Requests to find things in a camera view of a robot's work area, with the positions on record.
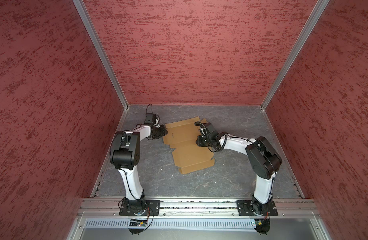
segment marble-patterned floor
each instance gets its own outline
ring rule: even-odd
[[[131,105],[122,130],[131,130],[143,123],[146,105]],[[258,106],[193,106],[153,105],[160,124],[199,116],[206,118],[219,132],[257,138],[266,137],[273,144],[264,116]],[[141,141],[138,164],[139,178],[147,197],[241,197],[250,198],[256,175],[247,156],[223,150],[215,153],[215,165],[182,175],[172,158],[173,149],[161,139]],[[125,189],[119,172],[109,165],[97,196],[124,196]],[[276,198],[297,198],[294,182],[285,166],[281,166],[273,185]]]

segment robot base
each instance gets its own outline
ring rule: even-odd
[[[255,216],[257,217],[257,215],[253,212],[252,209],[252,205],[251,205],[251,200],[237,200],[237,210],[238,210],[238,215],[239,216]],[[274,204],[273,201],[270,201],[268,203],[268,211],[270,216],[278,216],[278,212],[277,212],[277,208]]]
[[[127,202],[128,202],[127,199],[121,202],[120,212],[119,212],[120,216],[146,216],[147,215],[147,211],[144,211],[141,215],[135,215],[132,212],[132,210],[129,208]],[[160,200],[145,200],[145,202],[149,206],[149,214],[151,216],[152,215],[158,216],[159,210],[160,210]]]

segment flattened cardboard box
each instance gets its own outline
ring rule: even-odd
[[[163,140],[171,148],[176,148],[172,156],[181,174],[215,165],[213,153],[207,147],[199,147],[196,144],[197,136],[201,135],[200,127],[194,125],[197,121],[200,121],[199,117],[165,124],[168,134]]]

